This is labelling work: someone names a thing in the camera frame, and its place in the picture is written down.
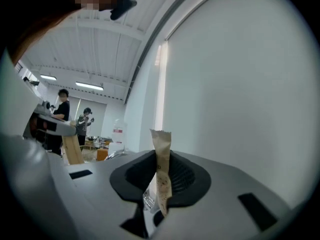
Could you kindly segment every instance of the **person holding phone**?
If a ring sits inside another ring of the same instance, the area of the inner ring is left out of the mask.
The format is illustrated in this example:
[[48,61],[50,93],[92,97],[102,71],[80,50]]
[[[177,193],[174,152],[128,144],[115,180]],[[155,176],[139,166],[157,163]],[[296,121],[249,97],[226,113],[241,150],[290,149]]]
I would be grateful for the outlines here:
[[90,107],[84,109],[83,114],[81,114],[76,121],[76,132],[78,134],[78,141],[80,146],[84,146],[86,142],[87,127],[95,121],[91,118],[89,121],[89,114],[92,114]]

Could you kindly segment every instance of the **black slot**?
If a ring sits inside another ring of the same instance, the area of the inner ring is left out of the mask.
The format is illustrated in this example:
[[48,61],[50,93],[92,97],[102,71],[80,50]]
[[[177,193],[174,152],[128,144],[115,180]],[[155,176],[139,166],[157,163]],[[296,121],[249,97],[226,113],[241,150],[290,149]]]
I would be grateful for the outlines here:
[[252,193],[242,194],[238,199],[250,214],[261,231],[265,231],[277,222],[277,219]]
[[88,176],[90,174],[92,174],[92,172],[89,170],[81,170],[81,171],[69,173],[71,179],[73,180],[84,177],[84,176]]

